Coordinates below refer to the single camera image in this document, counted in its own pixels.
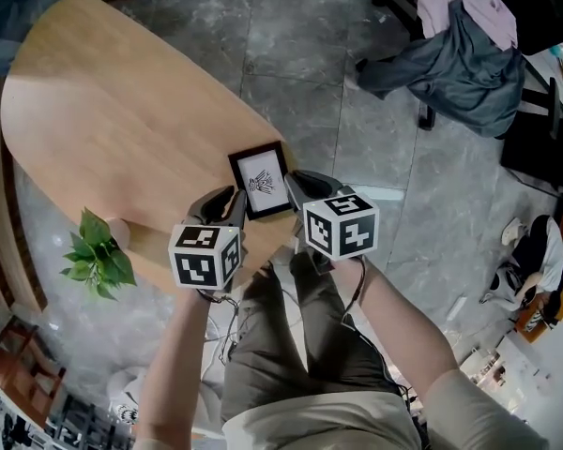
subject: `leaf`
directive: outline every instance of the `leaf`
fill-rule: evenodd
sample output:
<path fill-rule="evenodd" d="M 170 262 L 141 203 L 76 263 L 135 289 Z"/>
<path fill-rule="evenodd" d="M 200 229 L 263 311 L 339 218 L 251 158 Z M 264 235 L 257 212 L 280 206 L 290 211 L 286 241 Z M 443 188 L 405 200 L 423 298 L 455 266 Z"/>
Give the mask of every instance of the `leaf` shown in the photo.
<path fill-rule="evenodd" d="M 116 281 L 112 281 L 108 278 L 105 278 L 102 283 L 104 283 L 104 285 L 106 285 L 107 287 L 112 287 L 114 289 L 119 290 L 121 288 L 121 284 L 119 282 Z"/>
<path fill-rule="evenodd" d="M 66 255 L 63 255 L 63 258 L 67 259 L 67 260 L 71 260 L 73 263 L 78 262 L 79 260 L 84 260 L 86 262 L 92 262 L 94 260 L 94 255 L 85 257 L 83 255 L 80 255 L 76 251 L 72 251 L 70 253 L 67 253 Z"/>
<path fill-rule="evenodd" d="M 104 262 L 101 260 L 96 260 L 96 268 L 98 269 L 98 275 L 104 278 Z"/>
<path fill-rule="evenodd" d="M 131 268 L 129 257 L 121 250 L 113 250 L 111 258 L 120 271 L 119 281 L 128 283 L 129 285 L 135 285 L 135 278 L 133 277 L 133 269 Z"/>
<path fill-rule="evenodd" d="M 112 238 L 108 223 L 87 208 L 82 212 L 82 224 L 79 227 L 79 232 L 84 236 L 84 241 L 91 247 L 108 242 Z"/>
<path fill-rule="evenodd" d="M 109 280 L 113 284 L 119 284 L 123 277 L 123 272 L 116 266 L 112 257 L 104 259 L 104 276 L 105 280 Z"/>
<path fill-rule="evenodd" d="M 77 281 L 86 281 L 90 276 L 90 264 L 83 260 L 79 260 L 73 265 L 73 268 L 68 272 L 67 277 Z"/>
<path fill-rule="evenodd" d="M 96 287 L 96 291 L 98 292 L 98 295 L 100 295 L 102 298 L 108 298 L 109 300 L 115 300 L 116 301 L 116 298 L 114 298 L 111 295 L 108 287 L 106 285 L 104 285 L 104 283 L 99 283 L 98 286 Z"/>
<path fill-rule="evenodd" d="M 71 232 L 71 240 L 73 241 L 73 249 L 75 250 L 75 253 L 81 257 L 94 257 L 94 250 L 92 250 L 92 248 L 87 245 L 84 240 L 73 232 Z"/>

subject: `shoe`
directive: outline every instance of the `shoe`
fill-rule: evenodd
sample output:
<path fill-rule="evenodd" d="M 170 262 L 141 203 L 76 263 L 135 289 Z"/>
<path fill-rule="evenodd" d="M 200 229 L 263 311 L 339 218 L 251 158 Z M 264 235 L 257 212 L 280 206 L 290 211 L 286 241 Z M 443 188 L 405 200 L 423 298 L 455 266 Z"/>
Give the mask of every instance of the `shoe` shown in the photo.
<path fill-rule="evenodd" d="M 484 296 L 482 296 L 479 300 L 479 304 L 483 305 L 485 304 L 488 300 L 490 300 L 493 297 L 491 292 L 486 293 Z"/>
<path fill-rule="evenodd" d="M 522 227 L 524 227 L 522 221 L 515 217 L 510 224 L 505 227 L 505 230 L 503 230 L 501 237 L 502 244 L 508 247 L 511 243 L 516 241 L 519 238 L 519 231 Z"/>

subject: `white wall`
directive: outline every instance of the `white wall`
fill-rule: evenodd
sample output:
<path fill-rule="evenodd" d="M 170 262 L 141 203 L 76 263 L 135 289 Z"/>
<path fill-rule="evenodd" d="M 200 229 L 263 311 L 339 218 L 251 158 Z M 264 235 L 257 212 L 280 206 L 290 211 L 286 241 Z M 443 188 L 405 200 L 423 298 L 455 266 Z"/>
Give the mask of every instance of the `white wall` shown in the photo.
<path fill-rule="evenodd" d="M 563 322 L 546 331 L 533 344 L 554 379 L 547 397 L 535 396 L 518 412 L 549 439 L 552 450 L 563 450 Z"/>

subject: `oval table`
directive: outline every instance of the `oval table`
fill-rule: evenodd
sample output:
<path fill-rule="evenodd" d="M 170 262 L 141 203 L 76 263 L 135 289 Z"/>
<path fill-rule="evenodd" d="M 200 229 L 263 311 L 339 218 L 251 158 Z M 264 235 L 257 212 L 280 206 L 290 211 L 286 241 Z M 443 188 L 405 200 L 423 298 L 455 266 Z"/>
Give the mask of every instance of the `oval table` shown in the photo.
<path fill-rule="evenodd" d="M 25 39 L 1 107 L 8 149 L 71 220 L 84 207 L 131 227 L 134 270 L 176 291 L 170 232 L 235 183 L 228 155 L 282 135 L 190 59 L 99 0 L 62 0 Z M 284 146 L 286 158 L 289 158 Z M 246 221 L 246 281 L 286 243 L 286 212 Z"/>

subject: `pink clothing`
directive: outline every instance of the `pink clothing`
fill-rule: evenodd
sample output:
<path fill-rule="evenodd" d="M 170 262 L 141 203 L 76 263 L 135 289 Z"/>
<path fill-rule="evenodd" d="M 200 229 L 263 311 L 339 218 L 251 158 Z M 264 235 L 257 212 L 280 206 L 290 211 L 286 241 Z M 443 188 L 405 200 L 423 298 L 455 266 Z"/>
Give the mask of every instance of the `pink clothing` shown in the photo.
<path fill-rule="evenodd" d="M 426 38 L 449 28 L 449 2 L 452 0 L 417 0 Z M 500 50 L 517 47 L 517 23 L 502 0 L 463 0 L 463 7 Z"/>

